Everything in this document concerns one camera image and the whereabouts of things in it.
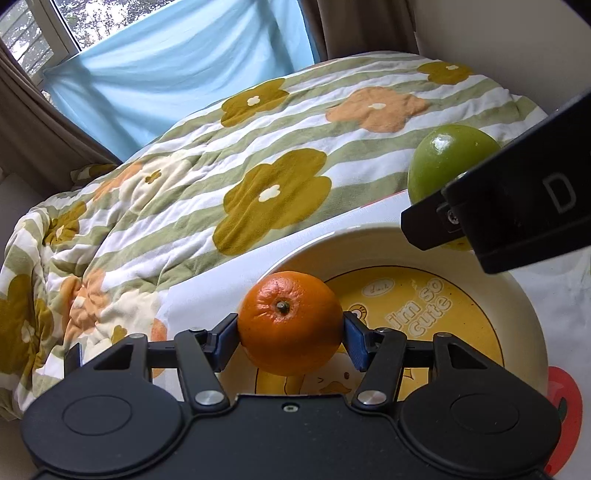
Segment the metal screw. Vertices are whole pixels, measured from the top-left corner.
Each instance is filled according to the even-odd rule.
[[[451,223],[452,225],[457,225],[458,223],[460,223],[460,220],[457,219],[456,214],[453,213],[451,210],[447,211],[447,219],[449,220],[449,223]]]
[[[195,395],[195,401],[200,405],[217,405],[226,398],[224,394],[218,390],[203,390]]]
[[[380,392],[380,390],[364,390],[357,395],[357,400],[363,405],[380,405],[381,403],[384,403],[387,398],[386,394]]]

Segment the window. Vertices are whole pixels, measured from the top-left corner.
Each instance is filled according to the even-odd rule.
[[[36,85],[40,71],[174,0],[18,0],[0,15],[0,38]]]
[[[172,1],[56,0],[56,5],[84,49]]]

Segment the red sticker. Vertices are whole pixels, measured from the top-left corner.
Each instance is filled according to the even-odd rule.
[[[549,367],[548,400],[558,409],[562,422],[560,440],[544,468],[553,476],[566,464],[577,445],[583,420],[583,398],[573,377],[561,368]]]

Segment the beige curtain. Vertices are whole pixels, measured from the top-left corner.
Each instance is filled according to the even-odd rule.
[[[0,41],[0,168],[43,196],[72,188],[70,172],[121,163],[80,130],[33,85]]]
[[[395,50],[418,53],[408,0],[300,0],[320,60]]]

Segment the wall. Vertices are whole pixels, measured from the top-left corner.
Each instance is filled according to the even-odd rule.
[[[551,112],[591,87],[591,28],[561,0],[413,0],[423,55],[469,65]]]
[[[18,175],[12,174],[0,181],[0,261],[4,259],[4,248],[19,218],[43,200]]]

